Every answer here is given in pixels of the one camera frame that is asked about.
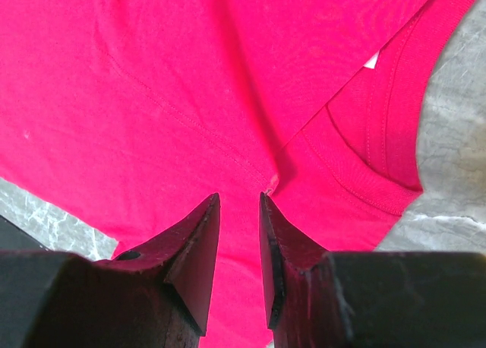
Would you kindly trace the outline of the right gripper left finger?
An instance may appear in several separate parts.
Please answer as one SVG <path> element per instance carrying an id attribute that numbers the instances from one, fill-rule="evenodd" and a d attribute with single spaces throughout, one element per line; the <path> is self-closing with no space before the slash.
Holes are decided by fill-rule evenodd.
<path id="1" fill-rule="evenodd" d="M 92 347 L 196 347 L 207 332 L 220 198 L 112 260 L 95 263 L 106 295 Z"/>

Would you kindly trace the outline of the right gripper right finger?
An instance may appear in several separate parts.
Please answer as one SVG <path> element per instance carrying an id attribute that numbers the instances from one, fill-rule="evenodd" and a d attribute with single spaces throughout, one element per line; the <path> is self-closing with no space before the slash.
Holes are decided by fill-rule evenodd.
<path id="1" fill-rule="evenodd" d="M 326 249 L 260 195 L 260 259 L 267 327 L 276 347 L 349 347 Z"/>

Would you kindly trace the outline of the pink t shirt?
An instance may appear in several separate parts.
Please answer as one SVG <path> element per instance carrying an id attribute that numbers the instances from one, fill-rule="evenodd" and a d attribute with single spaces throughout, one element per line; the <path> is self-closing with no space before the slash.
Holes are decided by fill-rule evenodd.
<path id="1" fill-rule="evenodd" d="M 257 205 L 370 251 L 476 0 L 1 0 L 1 176 L 136 246 L 218 193 L 204 347 L 263 347 Z"/>

